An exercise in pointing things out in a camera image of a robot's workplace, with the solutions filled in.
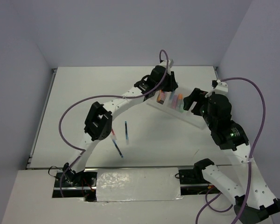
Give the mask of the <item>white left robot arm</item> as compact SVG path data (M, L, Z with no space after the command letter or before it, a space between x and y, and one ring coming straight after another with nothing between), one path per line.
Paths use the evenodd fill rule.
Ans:
M63 177L71 186L81 183L86 163L96 145L107 138L112 131L112 122L129 108L152 98L159 90L174 91L178 87L175 74L164 65L157 65L149 75L144 76L122 96L113 97L106 103L94 102L84 122L84 135L73 158L63 166Z

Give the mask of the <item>blue highlighter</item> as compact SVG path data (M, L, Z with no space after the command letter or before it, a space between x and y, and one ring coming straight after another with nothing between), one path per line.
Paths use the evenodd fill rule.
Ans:
M168 107L169 107L169 108L171 108L173 98L174 98L174 93L171 92L171 93L170 93L170 96L169 96L169 99L168 99Z

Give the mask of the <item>pink-capped small bottle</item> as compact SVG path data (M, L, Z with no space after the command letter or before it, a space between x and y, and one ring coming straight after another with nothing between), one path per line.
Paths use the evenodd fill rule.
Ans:
M164 102L166 100L166 96L167 96L166 92L160 90L156 102L161 105L164 104Z

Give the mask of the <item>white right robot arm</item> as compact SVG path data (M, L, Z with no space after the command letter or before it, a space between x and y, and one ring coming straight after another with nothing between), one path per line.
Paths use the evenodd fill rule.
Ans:
M216 93L195 88L184 100L184 110L201 116L215 144L230 160L239 180L235 183L224 175L210 159L194 164L194 179L208 181L233 205L236 219L243 224L257 224L280 212L280 199L269 189L256 162L251 158L250 143L243 128L231 119L231 103Z

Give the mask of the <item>purple highlighter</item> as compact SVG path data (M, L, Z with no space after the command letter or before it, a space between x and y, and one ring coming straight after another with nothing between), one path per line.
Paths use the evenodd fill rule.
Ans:
M171 104L172 109L174 109L174 110L176 109L177 100L178 100L178 96L174 95L173 100L172 100L172 104Z

